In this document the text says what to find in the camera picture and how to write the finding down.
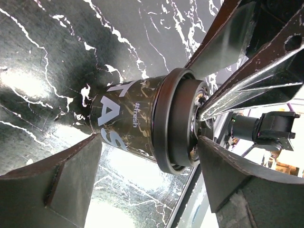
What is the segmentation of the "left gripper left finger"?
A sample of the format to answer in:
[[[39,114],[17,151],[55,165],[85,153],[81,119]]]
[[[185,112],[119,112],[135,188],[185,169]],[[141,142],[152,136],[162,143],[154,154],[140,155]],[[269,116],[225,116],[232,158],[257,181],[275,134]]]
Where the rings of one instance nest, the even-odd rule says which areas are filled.
[[[101,156],[93,134],[0,177],[2,228],[83,228]]]

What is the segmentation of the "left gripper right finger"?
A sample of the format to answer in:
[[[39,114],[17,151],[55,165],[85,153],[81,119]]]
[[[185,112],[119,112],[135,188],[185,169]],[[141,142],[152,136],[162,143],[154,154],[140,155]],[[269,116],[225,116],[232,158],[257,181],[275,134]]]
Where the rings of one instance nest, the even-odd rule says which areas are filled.
[[[211,212],[221,228],[302,228],[304,180],[277,172],[202,136],[197,152]]]

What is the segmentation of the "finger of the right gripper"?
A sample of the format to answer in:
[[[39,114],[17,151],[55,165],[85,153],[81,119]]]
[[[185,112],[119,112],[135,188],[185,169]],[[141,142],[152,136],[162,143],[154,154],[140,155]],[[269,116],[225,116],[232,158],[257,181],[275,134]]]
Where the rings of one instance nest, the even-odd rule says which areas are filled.
[[[256,10],[252,39],[239,58],[247,60],[202,106],[202,121],[235,110],[287,103],[304,84],[303,5],[257,4]]]
[[[225,0],[186,68],[197,79],[222,70],[244,56],[256,26],[255,0]]]

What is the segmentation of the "black lid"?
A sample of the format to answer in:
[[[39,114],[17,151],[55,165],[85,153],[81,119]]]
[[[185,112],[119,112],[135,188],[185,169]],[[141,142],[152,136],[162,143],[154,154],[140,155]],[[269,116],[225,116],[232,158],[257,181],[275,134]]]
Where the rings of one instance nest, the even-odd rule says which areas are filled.
[[[214,139],[214,121],[199,119],[209,95],[207,83],[187,68],[176,68],[164,79],[153,114],[152,144],[159,168],[178,175],[200,159],[195,147],[200,136]]]

